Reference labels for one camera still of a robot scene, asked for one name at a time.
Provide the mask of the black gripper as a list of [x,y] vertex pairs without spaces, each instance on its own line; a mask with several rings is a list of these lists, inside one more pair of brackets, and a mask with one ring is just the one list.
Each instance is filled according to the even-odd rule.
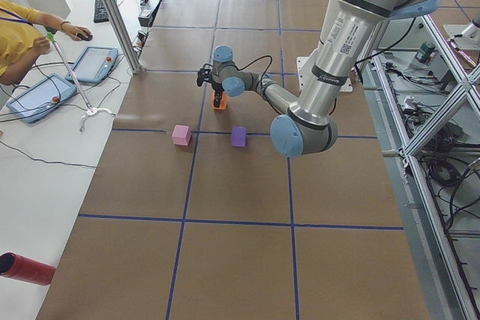
[[222,101],[222,94],[224,92],[223,86],[221,83],[211,78],[211,87],[214,89],[213,107],[220,107]]

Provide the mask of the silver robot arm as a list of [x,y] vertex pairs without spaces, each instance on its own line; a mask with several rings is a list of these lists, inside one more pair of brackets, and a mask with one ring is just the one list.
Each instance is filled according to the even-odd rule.
[[228,46],[215,48],[211,69],[202,69],[197,83],[211,83],[229,97],[254,91],[277,111],[270,136],[286,157],[319,153],[333,146],[338,135],[330,108],[365,43],[378,23],[434,12],[440,0],[329,0],[318,47],[311,54],[308,78],[296,97],[262,73],[244,72]]

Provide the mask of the person's right hand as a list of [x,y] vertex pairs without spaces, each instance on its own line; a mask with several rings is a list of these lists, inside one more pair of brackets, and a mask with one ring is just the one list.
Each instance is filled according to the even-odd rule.
[[77,37],[77,33],[83,34],[92,34],[91,31],[85,27],[80,27],[76,25],[66,24],[64,26],[64,32],[75,41],[82,41]]

